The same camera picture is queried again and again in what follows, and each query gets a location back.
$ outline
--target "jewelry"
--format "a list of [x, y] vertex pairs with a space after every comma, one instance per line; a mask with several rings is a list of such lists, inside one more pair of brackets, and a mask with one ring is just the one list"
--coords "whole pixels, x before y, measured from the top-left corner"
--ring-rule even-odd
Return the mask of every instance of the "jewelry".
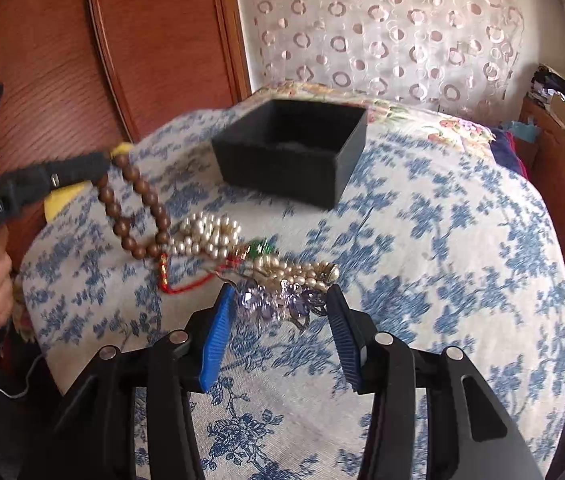
[[[242, 227], [228, 216], [211, 213], [194, 213], [178, 223], [172, 235], [171, 219], [158, 194], [144, 180], [129, 155], [116, 155], [112, 163], [122, 171], [149, 207], [156, 222], [154, 240], [146, 246], [137, 243], [130, 231], [133, 219], [122, 216], [122, 206], [115, 198], [107, 175], [94, 182], [98, 199], [105, 212], [114, 220], [114, 233], [120, 245], [137, 260], [147, 256], [158, 259], [159, 286], [167, 294], [180, 294], [209, 281], [214, 275], [232, 283], [238, 291], [240, 316], [258, 320], [292, 320], [299, 328], [301, 319], [307, 321], [309, 312], [325, 316], [326, 291], [340, 276], [338, 265], [329, 262], [294, 262], [279, 258], [274, 245], [263, 238], [242, 241]], [[186, 286], [172, 287], [168, 280], [170, 256], [207, 256], [213, 267], [203, 266], [208, 274]], [[240, 277], [236, 282], [226, 274]]]

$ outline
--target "blue floral pattern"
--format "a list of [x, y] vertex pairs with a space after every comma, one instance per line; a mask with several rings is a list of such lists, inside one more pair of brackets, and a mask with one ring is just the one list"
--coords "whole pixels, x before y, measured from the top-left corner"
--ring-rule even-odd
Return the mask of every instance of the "blue floral pattern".
[[[490, 161], [430, 143], [400, 121], [371, 123], [337, 208], [222, 182], [209, 139], [246, 107], [186, 114], [132, 152], [172, 218], [223, 211], [285, 256], [337, 262], [351, 306], [415, 348], [470, 355], [518, 423], [544, 470], [565, 418], [565, 267], [542, 199]], [[152, 222], [118, 170], [110, 181], [138, 235]], [[173, 261], [187, 283], [196, 258]], [[220, 283], [177, 296], [156, 289], [151, 262], [122, 251], [96, 192], [73, 200], [38, 236], [21, 267], [38, 341], [61, 390], [96, 351], [142, 348], [213, 304]], [[415, 478], [424, 478], [426, 408], [417, 405]], [[136, 393], [136, 464], [149, 478], [146, 393]], [[372, 399], [344, 380], [331, 331], [314, 319], [238, 324], [208, 395], [191, 406], [209, 479], [349, 479], [360, 467]]]

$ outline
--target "silver screw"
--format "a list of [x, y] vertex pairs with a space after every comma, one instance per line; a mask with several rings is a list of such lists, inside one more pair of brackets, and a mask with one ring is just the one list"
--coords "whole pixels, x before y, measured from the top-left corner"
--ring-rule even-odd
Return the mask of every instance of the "silver screw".
[[174, 330], [169, 334], [169, 341], [171, 341], [174, 345], [181, 345], [187, 339], [189, 335], [184, 330]]
[[107, 359], [114, 357], [116, 352], [117, 350], [115, 346], [103, 346], [98, 352], [98, 357], [104, 361], [107, 361]]
[[450, 346], [447, 348], [447, 355], [454, 361], [460, 361], [465, 356], [465, 353], [457, 346]]
[[376, 340], [376, 343], [382, 346], [393, 344], [393, 336], [389, 332], [378, 332], [373, 338]]

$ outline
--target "black box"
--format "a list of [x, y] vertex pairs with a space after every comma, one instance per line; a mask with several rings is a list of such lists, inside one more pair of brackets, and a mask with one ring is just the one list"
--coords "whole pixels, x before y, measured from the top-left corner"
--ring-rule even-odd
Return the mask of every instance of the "black box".
[[332, 209], [367, 137], [367, 110], [274, 99], [211, 140], [222, 178], [233, 186]]

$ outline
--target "blue gripper pad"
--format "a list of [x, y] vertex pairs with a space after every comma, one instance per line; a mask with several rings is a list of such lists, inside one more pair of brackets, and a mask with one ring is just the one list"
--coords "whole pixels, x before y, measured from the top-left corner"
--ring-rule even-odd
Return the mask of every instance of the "blue gripper pad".
[[213, 310], [216, 315], [211, 322], [207, 340], [202, 348], [202, 367], [200, 369], [200, 387], [207, 393], [218, 379], [220, 364], [225, 354], [231, 326], [234, 322], [233, 306], [236, 290], [226, 283], [220, 289]]
[[366, 347], [357, 334], [349, 305], [338, 285], [332, 285], [327, 292], [326, 313], [344, 377], [354, 392], [358, 392], [362, 382], [361, 353], [366, 353]]

